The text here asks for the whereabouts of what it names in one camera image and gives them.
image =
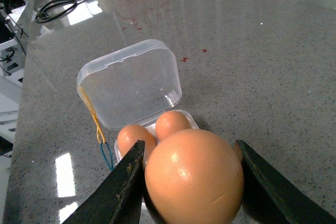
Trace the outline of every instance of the cable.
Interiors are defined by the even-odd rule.
[[[2,61],[6,61],[6,60],[10,60],[11,57],[13,57],[14,54],[15,54],[15,51],[14,51],[13,48],[10,48],[10,50],[9,50],[8,52],[12,52],[11,55],[10,55],[10,56],[6,56],[6,58],[2,58],[2,57],[0,57],[0,59],[1,59],[0,62],[2,62]]]
[[[47,3],[45,6],[43,6],[36,14],[35,16],[35,22],[42,24],[42,23],[47,23],[50,21],[53,21],[65,14],[69,14],[70,12],[72,12],[74,9],[76,9],[76,7],[81,4],[83,2],[83,0],[53,0],[50,1],[49,3]],[[71,4],[71,6],[67,9],[65,9],[64,11],[56,14],[55,16],[50,16],[48,14],[48,12],[50,12],[51,10],[55,9],[58,6],[64,6],[64,5],[68,5]]]
[[[4,72],[6,72],[6,73],[8,74],[8,76],[11,76],[11,75],[12,75],[10,72],[6,71],[6,70],[2,67],[1,64],[0,64],[0,68],[1,68]]]
[[[12,22],[19,28],[19,30],[20,30],[20,38],[22,38],[22,35],[23,35],[23,34],[26,35],[26,36],[29,38],[28,34],[27,34],[25,31],[23,31],[23,28],[21,28],[9,14],[7,14],[7,13],[5,13],[5,14],[6,14],[6,15],[12,20]]]
[[[10,27],[10,25],[8,25],[8,27],[9,27],[9,29],[11,30],[11,32],[14,34],[14,36],[15,36],[17,42],[19,43],[19,45],[20,45],[20,47],[21,47],[21,49],[22,49],[22,52],[23,52],[25,55],[27,55],[25,48],[23,47],[22,43],[20,42],[20,40],[19,40],[18,37],[16,36],[15,32],[13,31],[13,29]]]

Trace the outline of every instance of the granite countertop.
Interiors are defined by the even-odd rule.
[[[32,22],[4,223],[62,222],[107,177],[76,77],[90,60],[150,38],[176,55],[177,109],[231,144],[245,140],[336,216],[335,10],[299,0],[90,0]],[[104,132],[112,146],[117,132]],[[234,223],[244,222],[240,211]]]

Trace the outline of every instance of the brown egg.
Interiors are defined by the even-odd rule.
[[[159,144],[148,159],[145,182],[168,224],[231,223],[244,191],[243,169],[231,146],[199,129],[178,131]]]
[[[155,124],[155,133],[157,139],[161,142],[171,134],[185,129],[190,129],[189,120],[179,111],[170,110],[164,112],[157,119]]]
[[[154,136],[145,127],[137,124],[130,124],[122,128],[117,139],[119,152],[122,156],[130,150],[137,140],[145,141],[145,160],[156,147]]]

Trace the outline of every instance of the clear plastic box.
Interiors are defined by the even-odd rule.
[[[101,124],[120,130],[128,124],[146,127],[155,136],[159,116],[180,101],[182,90],[176,57],[162,41],[149,39],[85,64],[77,76]],[[191,127],[198,126],[184,111]],[[117,163],[121,160],[118,142],[114,144]],[[145,203],[142,210],[147,212]]]

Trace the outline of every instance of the egg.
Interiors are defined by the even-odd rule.
[[[154,219],[168,224],[231,223],[242,203],[244,175],[228,142],[209,131],[188,129],[154,149],[145,184]]]
[[[117,137],[119,152],[124,156],[137,140],[145,141],[145,160],[150,156],[156,147],[154,136],[143,126],[130,124],[121,129]]]
[[[164,112],[156,121],[155,134],[159,142],[171,134],[185,129],[190,129],[189,120],[179,111],[170,110]]]

